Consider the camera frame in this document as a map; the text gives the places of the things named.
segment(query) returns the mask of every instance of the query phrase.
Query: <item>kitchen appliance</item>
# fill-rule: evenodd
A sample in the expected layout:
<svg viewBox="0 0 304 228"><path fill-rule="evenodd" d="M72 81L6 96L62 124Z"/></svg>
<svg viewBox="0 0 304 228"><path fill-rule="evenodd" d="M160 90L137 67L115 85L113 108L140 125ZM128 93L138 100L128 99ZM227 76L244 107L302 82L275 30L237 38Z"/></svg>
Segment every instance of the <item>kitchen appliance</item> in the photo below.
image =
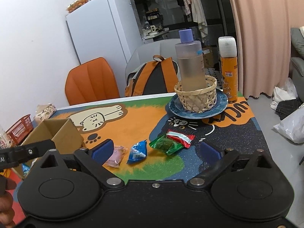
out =
<svg viewBox="0 0 304 228"><path fill-rule="evenodd" d="M80 63L105 58L124 97L127 62L143 44L130 0L91 0L66 21Z"/></svg>
<svg viewBox="0 0 304 228"><path fill-rule="evenodd" d="M152 25L152 26L151 26L151 31L152 31L152 32L156 32L156 27Z"/></svg>
<svg viewBox="0 0 304 228"><path fill-rule="evenodd" d="M163 31L163 15L159 12L158 8L146 12L146 17L150 25L155 25L159 31Z"/></svg>

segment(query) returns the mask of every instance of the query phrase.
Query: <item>finger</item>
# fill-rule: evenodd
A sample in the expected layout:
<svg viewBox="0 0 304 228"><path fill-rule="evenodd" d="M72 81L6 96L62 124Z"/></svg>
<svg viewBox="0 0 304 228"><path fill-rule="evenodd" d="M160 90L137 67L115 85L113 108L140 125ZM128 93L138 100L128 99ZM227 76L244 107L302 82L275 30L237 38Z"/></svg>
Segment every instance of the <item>finger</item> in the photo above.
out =
<svg viewBox="0 0 304 228"><path fill-rule="evenodd" d="M8 225L13 221L15 211L11 208L7 211L0 212L0 223Z"/></svg>
<svg viewBox="0 0 304 228"><path fill-rule="evenodd" d="M0 196L0 212L9 210L13 205L12 195L5 191L3 196Z"/></svg>
<svg viewBox="0 0 304 228"><path fill-rule="evenodd" d="M15 222L14 221L12 221L10 224L8 224L8 225L6 225L5 227L6 228L13 228L13 227L15 227Z"/></svg>
<svg viewBox="0 0 304 228"><path fill-rule="evenodd" d="M15 189L17 184L15 183L14 180L7 178L6 179L6 190L12 190Z"/></svg>

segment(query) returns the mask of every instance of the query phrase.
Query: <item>white plastic bag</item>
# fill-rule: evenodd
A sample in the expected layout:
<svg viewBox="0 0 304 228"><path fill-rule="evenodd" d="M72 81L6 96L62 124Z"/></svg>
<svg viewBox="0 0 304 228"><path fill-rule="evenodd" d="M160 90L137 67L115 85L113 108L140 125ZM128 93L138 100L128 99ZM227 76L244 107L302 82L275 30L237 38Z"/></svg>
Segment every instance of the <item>white plastic bag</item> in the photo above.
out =
<svg viewBox="0 0 304 228"><path fill-rule="evenodd" d="M294 143L304 142L304 106L273 126L281 135Z"/></svg>
<svg viewBox="0 0 304 228"><path fill-rule="evenodd" d="M271 107L271 109L273 109L273 110L276 110L276 109L277 109L277 106L278 106L278 103L277 103L276 101L272 101L272 102L270 103L270 107Z"/></svg>
<svg viewBox="0 0 304 228"><path fill-rule="evenodd" d="M275 87L273 90L272 100L279 103L285 100L292 100L298 97L297 90L292 82L292 79L288 78L285 85L282 88Z"/></svg>

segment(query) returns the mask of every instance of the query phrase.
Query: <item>white can cap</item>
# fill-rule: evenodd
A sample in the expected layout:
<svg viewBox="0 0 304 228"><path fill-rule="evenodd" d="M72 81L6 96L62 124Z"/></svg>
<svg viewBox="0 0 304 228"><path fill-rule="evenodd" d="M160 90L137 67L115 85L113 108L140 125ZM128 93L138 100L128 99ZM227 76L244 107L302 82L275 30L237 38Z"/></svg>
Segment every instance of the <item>white can cap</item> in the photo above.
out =
<svg viewBox="0 0 304 228"><path fill-rule="evenodd" d="M237 43L234 37L219 37L218 49L221 57L236 57L238 54Z"/></svg>

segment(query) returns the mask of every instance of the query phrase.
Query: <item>red plastic basket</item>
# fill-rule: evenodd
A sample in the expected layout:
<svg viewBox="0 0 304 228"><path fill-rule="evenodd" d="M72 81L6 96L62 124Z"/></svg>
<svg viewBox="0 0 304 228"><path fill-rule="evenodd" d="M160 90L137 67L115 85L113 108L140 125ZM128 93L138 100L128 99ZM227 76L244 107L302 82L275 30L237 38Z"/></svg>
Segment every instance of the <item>red plastic basket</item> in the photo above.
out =
<svg viewBox="0 0 304 228"><path fill-rule="evenodd" d="M33 130L30 114L22 117L6 132L16 145L19 145L24 138Z"/></svg>

